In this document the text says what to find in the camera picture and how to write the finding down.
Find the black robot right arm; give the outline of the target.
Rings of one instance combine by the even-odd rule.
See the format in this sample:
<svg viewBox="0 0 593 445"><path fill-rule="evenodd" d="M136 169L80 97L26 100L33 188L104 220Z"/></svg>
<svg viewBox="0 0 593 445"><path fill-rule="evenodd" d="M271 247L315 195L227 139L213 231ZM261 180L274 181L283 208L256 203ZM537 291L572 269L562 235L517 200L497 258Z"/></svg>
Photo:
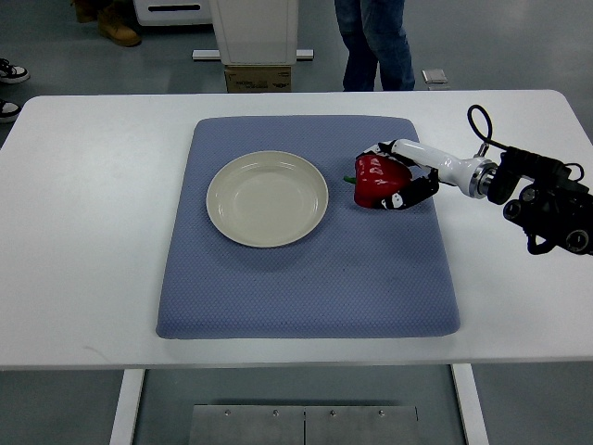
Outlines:
<svg viewBox="0 0 593 445"><path fill-rule="evenodd" d="M532 255L555 247L590 255L592 195L581 183L583 167L495 141L492 121L480 105L470 106L467 118L482 140L476 158L484 157L492 146L502 150L500 163L486 160L477 168L470 180L470 196L501 205L503 217L524 230Z"/></svg>

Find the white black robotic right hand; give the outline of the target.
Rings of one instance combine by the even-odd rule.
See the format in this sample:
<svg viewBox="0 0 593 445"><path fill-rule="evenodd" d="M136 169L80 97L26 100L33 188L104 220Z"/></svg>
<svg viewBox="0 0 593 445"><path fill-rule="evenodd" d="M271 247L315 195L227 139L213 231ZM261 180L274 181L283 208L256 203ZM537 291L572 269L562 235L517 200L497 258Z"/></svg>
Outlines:
<svg viewBox="0 0 593 445"><path fill-rule="evenodd" d="M411 183L384 199L378 210L411 208L435 195L441 184L455 186L467 197L483 198L487 194L487 182L497 168L496 163L484 157L458 159L409 139L378 143L358 157L367 154L397 160L412 174Z"/></svg>

